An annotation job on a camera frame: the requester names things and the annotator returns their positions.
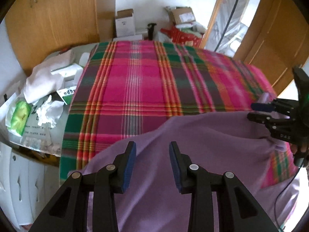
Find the black cable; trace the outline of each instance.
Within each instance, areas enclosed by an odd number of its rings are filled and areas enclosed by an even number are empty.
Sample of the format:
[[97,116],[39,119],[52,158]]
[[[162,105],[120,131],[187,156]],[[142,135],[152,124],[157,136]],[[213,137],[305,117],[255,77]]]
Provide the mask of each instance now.
[[235,1],[235,4],[234,4],[233,9],[232,9],[232,12],[231,12],[231,14],[230,14],[229,20],[228,20],[228,22],[227,22],[227,24],[226,24],[226,26],[225,26],[225,28],[224,28],[224,30],[223,30],[222,36],[221,36],[221,38],[220,38],[220,40],[219,40],[219,42],[218,42],[218,44],[217,44],[217,47],[214,49],[214,52],[216,52],[217,49],[219,48],[219,45],[221,44],[221,42],[222,42],[222,40],[223,40],[223,38],[224,38],[224,35],[225,35],[226,31],[228,30],[228,26],[229,26],[229,24],[230,24],[230,22],[231,22],[231,20],[232,20],[232,17],[233,17],[233,15],[234,15],[235,10],[236,10],[237,4],[238,4],[238,0]]
[[[305,158],[307,157],[308,155],[308,148],[309,148],[309,140],[307,141],[307,150],[306,150],[306,154],[305,154]],[[290,180],[290,182],[285,186],[285,188],[277,195],[276,199],[275,199],[275,204],[274,204],[274,214],[275,214],[275,221],[276,221],[276,225],[278,227],[278,229],[281,231],[281,232],[284,232],[282,229],[281,229],[281,226],[279,225],[279,222],[278,222],[278,218],[277,218],[277,213],[276,213],[276,204],[277,204],[277,201],[279,199],[279,197],[283,194],[283,192],[289,187],[289,185],[291,185],[291,183],[293,182],[293,180],[296,178],[297,174],[299,173],[300,169],[302,168],[302,166],[304,165],[304,161],[302,161],[302,164],[300,165],[299,169],[297,170],[296,174],[293,176],[293,178]]]

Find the bed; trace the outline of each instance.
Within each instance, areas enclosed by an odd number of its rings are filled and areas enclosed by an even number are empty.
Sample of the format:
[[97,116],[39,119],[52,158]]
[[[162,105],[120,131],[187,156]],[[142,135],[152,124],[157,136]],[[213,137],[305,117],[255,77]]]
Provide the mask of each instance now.
[[[100,43],[70,108],[60,179],[115,142],[153,131],[172,116],[248,111],[263,92],[276,96],[259,69],[218,53],[151,41]],[[289,149],[273,152],[262,187],[296,170]]]

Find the metal pin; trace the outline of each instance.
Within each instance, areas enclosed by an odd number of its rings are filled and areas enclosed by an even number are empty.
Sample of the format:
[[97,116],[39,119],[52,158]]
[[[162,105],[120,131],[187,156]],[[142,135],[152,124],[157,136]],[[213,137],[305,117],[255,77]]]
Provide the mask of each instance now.
[[79,172],[72,173],[72,178],[73,179],[77,179],[79,177],[80,177],[80,173]]
[[109,165],[107,165],[106,166],[106,169],[108,170],[108,171],[112,171],[112,170],[114,170],[116,167],[115,167],[115,165],[113,165],[113,164],[109,164]]
[[234,177],[234,174],[232,172],[226,172],[225,176],[231,179]]
[[191,164],[191,165],[189,166],[189,168],[190,168],[191,170],[198,170],[198,165],[196,165],[196,164]]

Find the crumpled tissue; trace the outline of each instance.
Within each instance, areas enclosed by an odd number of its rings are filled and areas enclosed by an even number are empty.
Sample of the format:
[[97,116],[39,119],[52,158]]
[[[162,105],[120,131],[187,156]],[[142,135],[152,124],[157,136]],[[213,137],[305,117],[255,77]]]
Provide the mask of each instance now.
[[63,101],[52,101],[52,96],[50,95],[46,102],[37,109],[38,125],[50,123],[50,127],[54,128],[63,112],[63,105]]

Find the purple fabric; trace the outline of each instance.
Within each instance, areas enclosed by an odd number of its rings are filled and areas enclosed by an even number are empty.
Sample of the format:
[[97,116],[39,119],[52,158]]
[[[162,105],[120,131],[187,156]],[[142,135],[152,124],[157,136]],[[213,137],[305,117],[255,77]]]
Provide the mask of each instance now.
[[[248,121],[247,113],[214,112],[172,117],[153,132],[113,144],[97,154],[81,172],[97,172],[112,163],[117,154],[123,153],[129,140],[135,141],[137,158],[129,189],[125,194],[115,196],[119,231],[185,232],[191,195],[181,195],[175,186],[168,148],[171,141],[176,141],[181,153],[189,155],[193,163],[209,172],[232,171],[258,197],[273,219],[271,203],[276,196],[261,190],[261,184],[269,167],[270,153],[274,149],[281,150],[284,142],[272,139],[264,125]],[[288,190],[286,198],[280,199],[280,223],[289,214],[284,207],[294,205],[295,194]],[[91,217],[92,198],[89,200],[88,217]],[[216,221],[215,231],[218,231],[217,224]]]

